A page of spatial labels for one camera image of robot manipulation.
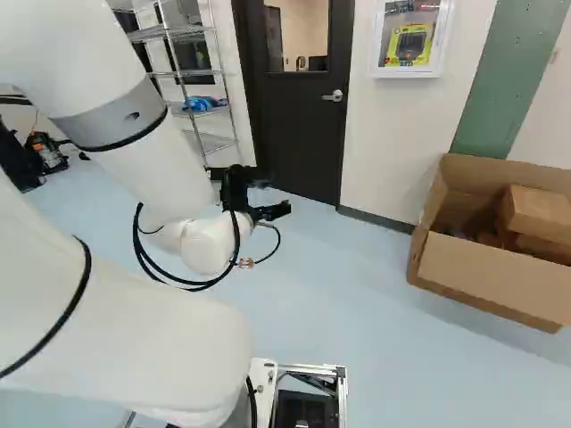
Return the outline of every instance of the wire shelf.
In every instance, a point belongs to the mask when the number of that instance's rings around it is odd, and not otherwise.
[[[132,31],[127,34],[127,37],[131,43],[144,43],[153,40],[158,40],[165,38],[168,35],[177,41],[188,40],[191,41],[196,39],[197,41],[203,40],[197,36],[203,36],[204,31],[214,30],[212,27],[204,27],[202,25],[183,25],[180,27],[171,27],[165,29],[162,24],[153,25],[152,27],[146,29],[138,29],[137,31]]]
[[[181,70],[180,74],[183,78],[190,76],[216,76],[221,74],[220,70]],[[176,71],[151,71],[147,73],[153,78],[177,78],[178,73]]]
[[[196,141],[196,134],[194,131],[183,129],[182,132],[193,147],[198,150],[198,143]],[[234,138],[228,138],[227,136],[215,136],[214,134],[206,132],[199,132],[199,134],[200,139],[203,142],[204,154],[207,156],[236,144],[236,140]]]
[[[179,103],[177,101],[167,101],[167,105],[169,106],[170,112],[172,113],[173,116],[176,116],[178,118],[188,117],[188,109],[183,110],[183,107],[185,107],[184,103]],[[229,110],[230,110],[229,107],[227,105],[224,105],[222,107],[215,107],[207,111],[193,111],[193,115],[196,119],[198,119],[198,118],[203,118],[205,116],[210,116],[211,114],[228,112]]]
[[[161,0],[163,4],[167,4],[174,0]],[[107,4],[114,12],[138,13],[150,8],[154,8],[159,0],[107,0]],[[208,6],[205,0],[197,0],[198,6]]]

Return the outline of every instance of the floor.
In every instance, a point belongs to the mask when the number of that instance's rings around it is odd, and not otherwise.
[[[26,197],[93,251],[138,270],[130,241],[136,201],[95,164],[74,158]],[[346,365],[352,428],[571,424],[571,329],[539,333],[412,287],[407,235],[276,190],[252,192],[254,204],[284,198],[294,213],[276,222],[279,252],[208,291],[250,319],[258,356]],[[243,254],[262,255],[274,242],[270,230],[256,230]],[[105,403],[0,392],[5,428],[117,428],[124,415]],[[142,418],[135,426],[161,424]]]

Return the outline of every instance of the wall-mounted frame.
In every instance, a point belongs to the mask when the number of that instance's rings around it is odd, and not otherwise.
[[[454,0],[377,0],[370,69],[376,78],[437,78]]]

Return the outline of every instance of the door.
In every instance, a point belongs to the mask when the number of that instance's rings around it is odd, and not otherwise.
[[[258,163],[274,186],[338,204],[352,0],[233,0]]]

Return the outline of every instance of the door handle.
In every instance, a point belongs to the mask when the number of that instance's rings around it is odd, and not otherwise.
[[[325,101],[333,101],[334,103],[339,103],[340,101],[343,100],[343,92],[341,92],[341,89],[336,89],[335,91],[333,91],[331,95],[322,95],[321,99]]]

